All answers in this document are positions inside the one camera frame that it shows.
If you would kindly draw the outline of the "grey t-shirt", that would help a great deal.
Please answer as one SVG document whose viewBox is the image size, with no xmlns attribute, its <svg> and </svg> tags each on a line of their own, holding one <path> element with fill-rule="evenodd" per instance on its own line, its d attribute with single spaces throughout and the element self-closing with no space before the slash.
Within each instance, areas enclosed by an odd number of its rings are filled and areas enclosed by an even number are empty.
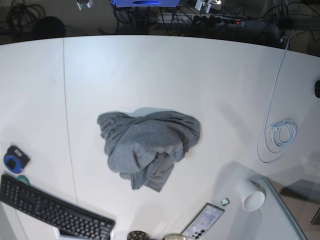
<svg viewBox="0 0 320 240">
<path fill-rule="evenodd" d="M 200 122 L 176 111 L 138 117 L 107 112 L 98 116 L 97 124 L 109 169 L 129 180 L 133 190 L 148 187 L 160 192 L 175 163 L 201 136 Z"/>
</svg>

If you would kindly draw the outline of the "small green white packet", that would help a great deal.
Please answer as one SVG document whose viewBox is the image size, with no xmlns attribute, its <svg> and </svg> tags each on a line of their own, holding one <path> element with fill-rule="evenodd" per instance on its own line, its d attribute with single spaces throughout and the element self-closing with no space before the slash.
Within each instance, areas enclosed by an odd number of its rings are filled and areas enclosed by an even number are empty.
<svg viewBox="0 0 320 240">
<path fill-rule="evenodd" d="M 226 207 L 230 204 L 230 200 L 226 197 L 220 201 L 221 205 Z"/>
</svg>

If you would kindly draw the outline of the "black power strip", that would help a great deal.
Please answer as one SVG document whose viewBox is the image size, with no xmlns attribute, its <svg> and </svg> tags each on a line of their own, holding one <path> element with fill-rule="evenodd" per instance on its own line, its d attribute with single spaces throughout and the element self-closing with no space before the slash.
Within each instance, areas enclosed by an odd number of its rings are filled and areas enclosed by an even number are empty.
<svg viewBox="0 0 320 240">
<path fill-rule="evenodd" d="M 195 15 L 192 19 L 193 24 L 204 25 L 205 27 L 214 27 L 217 25 L 232 25 L 239 27 L 242 23 L 245 23 L 246 21 L 247 19 L 214 15 Z"/>
</svg>

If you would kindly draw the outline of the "smartphone with clear case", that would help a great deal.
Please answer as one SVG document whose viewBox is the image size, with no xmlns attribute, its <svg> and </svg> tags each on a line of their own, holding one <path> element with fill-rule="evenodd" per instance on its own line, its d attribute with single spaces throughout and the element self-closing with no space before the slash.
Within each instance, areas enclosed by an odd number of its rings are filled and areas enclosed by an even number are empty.
<svg viewBox="0 0 320 240">
<path fill-rule="evenodd" d="M 206 203 L 201 211 L 180 233 L 192 240 L 199 240 L 214 225 L 214 223 L 223 215 L 224 209 L 210 203 Z"/>
</svg>

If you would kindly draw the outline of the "olive round container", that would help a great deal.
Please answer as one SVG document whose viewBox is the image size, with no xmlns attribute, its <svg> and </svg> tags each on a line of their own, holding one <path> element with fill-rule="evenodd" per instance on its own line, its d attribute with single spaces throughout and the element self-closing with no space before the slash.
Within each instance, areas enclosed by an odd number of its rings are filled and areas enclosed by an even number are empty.
<svg viewBox="0 0 320 240">
<path fill-rule="evenodd" d="M 162 240 L 186 240 L 186 237 L 178 233 L 170 233 L 165 235 Z"/>
</svg>

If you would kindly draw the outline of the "black dotted round lid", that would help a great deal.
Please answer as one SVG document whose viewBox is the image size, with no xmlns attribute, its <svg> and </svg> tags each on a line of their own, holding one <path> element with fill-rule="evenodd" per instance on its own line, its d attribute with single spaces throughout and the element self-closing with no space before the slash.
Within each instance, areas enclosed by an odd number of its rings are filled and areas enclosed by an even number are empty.
<svg viewBox="0 0 320 240">
<path fill-rule="evenodd" d="M 150 240 L 150 237 L 147 233 L 136 230 L 128 233 L 127 240 Z"/>
</svg>

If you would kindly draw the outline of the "white paper cup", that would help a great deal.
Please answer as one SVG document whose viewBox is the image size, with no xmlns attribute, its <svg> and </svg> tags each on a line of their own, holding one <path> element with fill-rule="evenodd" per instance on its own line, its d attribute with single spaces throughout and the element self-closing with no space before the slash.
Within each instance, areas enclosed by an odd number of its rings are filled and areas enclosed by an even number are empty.
<svg viewBox="0 0 320 240">
<path fill-rule="evenodd" d="M 237 187 L 242 207 L 247 212 L 258 210 L 265 202 L 265 194 L 250 180 L 243 180 Z"/>
</svg>

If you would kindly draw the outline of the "black computer keyboard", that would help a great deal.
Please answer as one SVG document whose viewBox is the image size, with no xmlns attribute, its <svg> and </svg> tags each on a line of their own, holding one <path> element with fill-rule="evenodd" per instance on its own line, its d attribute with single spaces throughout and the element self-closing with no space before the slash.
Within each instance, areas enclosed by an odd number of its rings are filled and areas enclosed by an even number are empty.
<svg viewBox="0 0 320 240">
<path fill-rule="evenodd" d="M 72 236 L 109 240 L 116 222 L 53 197 L 16 178 L 3 174 L 0 201 Z"/>
</svg>

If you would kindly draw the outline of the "blue black tape measure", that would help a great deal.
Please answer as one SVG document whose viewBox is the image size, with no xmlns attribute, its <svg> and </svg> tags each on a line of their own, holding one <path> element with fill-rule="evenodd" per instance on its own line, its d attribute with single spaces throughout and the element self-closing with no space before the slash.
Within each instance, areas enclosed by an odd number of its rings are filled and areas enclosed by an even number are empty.
<svg viewBox="0 0 320 240">
<path fill-rule="evenodd" d="M 30 160 L 30 157 L 15 145 L 11 145 L 3 157 L 4 165 L 14 174 L 20 174 Z"/>
</svg>

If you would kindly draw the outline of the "green tape roll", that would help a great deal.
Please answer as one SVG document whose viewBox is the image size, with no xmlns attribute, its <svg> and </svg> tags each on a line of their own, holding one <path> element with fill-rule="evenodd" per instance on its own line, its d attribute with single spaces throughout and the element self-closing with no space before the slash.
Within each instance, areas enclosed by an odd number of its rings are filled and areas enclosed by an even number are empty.
<svg viewBox="0 0 320 240">
<path fill-rule="evenodd" d="M 16 180 L 22 182 L 26 186 L 30 186 L 30 181 L 25 175 L 19 175 L 16 177 Z"/>
</svg>

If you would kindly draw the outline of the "glass side table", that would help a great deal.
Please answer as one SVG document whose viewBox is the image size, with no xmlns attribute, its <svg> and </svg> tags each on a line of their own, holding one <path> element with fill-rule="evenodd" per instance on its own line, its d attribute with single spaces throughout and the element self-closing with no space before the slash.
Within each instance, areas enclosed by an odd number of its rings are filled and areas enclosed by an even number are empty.
<svg viewBox="0 0 320 240">
<path fill-rule="evenodd" d="M 320 226 L 311 224 L 319 205 L 281 194 L 282 186 L 267 177 L 250 180 L 265 195 L 263 205 L 247 213 L 244 240 L 318 240 Z"/>
</svg>

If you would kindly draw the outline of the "black round object right edge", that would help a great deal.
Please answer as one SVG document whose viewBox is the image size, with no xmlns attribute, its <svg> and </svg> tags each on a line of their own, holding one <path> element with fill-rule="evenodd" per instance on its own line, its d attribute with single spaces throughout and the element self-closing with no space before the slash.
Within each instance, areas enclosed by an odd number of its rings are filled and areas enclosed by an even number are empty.
<svg viewBox="0 0 320 240">
<path fill-rule="evenodd" d="M 316 81 L 314 84 L 314 94 L 317 98 L 320 98 L 320 80 Z"/>
</svg>

